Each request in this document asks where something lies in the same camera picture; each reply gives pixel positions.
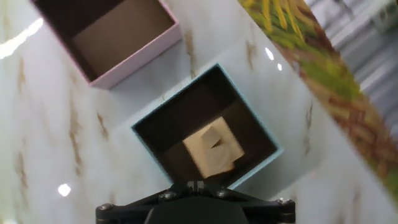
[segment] marble surface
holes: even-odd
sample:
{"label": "marble surface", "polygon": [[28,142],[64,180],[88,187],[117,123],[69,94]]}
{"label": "marble surface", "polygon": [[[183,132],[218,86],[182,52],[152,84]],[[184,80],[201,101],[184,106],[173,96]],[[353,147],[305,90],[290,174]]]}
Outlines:
{"label": "marble surface", "polygon": [[0,0],[0,222],[93,223],[102,203],[170,186],[131,126],[214,63],[285,149],[237,190],[296,199],[297,223],[397,222],[375,176],[237,1],[166,3],[185,43],[108,92],[88,88],[31,3]]}

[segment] pink box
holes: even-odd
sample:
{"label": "pink box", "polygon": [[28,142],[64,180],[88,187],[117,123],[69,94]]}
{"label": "pink box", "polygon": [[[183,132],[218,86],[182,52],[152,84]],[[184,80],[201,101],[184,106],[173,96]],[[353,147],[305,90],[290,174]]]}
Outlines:
{"label": "pink box", "polygon": [[33,0],[90,86],[110,89],[182,39],[163,0]]}

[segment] cardboard box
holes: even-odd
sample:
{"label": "cardboard box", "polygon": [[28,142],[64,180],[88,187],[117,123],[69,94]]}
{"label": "cardboard box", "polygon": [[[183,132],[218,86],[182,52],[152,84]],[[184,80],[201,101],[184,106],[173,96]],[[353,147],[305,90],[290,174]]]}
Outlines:
{"label": "cardboard box", "polygon": [[[229,171],[204,178],[183,141],[220,117],[244,155],[233,162],[234,169],[219,167]],[[172,182],[204,180],[233,189],[283,151],[219,65],[196,77],[132,129]]]}
{"label": "cardboard box", "polygon": [[90,86],[109,89],[182,39],[163,0],[36,0]]}

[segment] wooden block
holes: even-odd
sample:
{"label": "wooden block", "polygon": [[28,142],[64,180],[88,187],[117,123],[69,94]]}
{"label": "wooden block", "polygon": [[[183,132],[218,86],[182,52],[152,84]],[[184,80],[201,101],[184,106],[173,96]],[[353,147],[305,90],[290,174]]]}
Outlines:
{"label": "wooden block", "polygon": [[234,169],[231,152],[227,145],[222,144],[205,152],[209,176],[221,174]]}
{"label": "wooden block", "polygon": [[205,155],[205,152],[211,149],[208,148],[207,144],[202,139],[202,136],[206,131],[210,129],[210,127],[216,129],[217,132],[220,134],[221,140],[219,141],[219,144],[227,145],[229,152],[231,153],[231,162],[239,159],[244,155],[242,147],[239,145],[238,141],[234,137],[224,118],[220,117],[214,120],[209,125],[205,126],[201,130],[183,140],[185,147],[187,148],[193,161],[198,167],[200,174],[204,178],[207,178],[211,175],[211,170],[207,164]]}
{"label": "wooden block", "polygon": [[221,136],[218,133],[218,131],[210,127],[209,130],[207,130],[202,136],[202,140],[206,143],[209,149],[211,149],[213,146],[215,146],[220,140]]}

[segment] bolt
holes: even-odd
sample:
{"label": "bolt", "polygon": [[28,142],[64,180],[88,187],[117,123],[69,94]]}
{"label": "bolt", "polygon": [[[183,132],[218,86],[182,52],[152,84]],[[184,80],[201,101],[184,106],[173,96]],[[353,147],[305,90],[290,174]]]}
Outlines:
{"label": "bolt", "polygon": [[219,198],[225,198],[228,196],[228,192],[226,190],[219,190],[216,194]]}
{"label": "bolt", "polygon": [[100,209],[100,210],[109,210],[111,208],[113,208],[113,204],[111,204],[111,203],[105,203],[98,207],[98,209]]}
{"label": "bolt", "polygon": [[277,200],[277,202],[281,205],[287,205],[289,203],[292,203],[293,201],[291,199],[280,198]]}
{"label": "bolt", "polygon": [[167,200],[167,199],[171,199],[174,198],[177,194],[174,192],[164,192],[163,197]]}

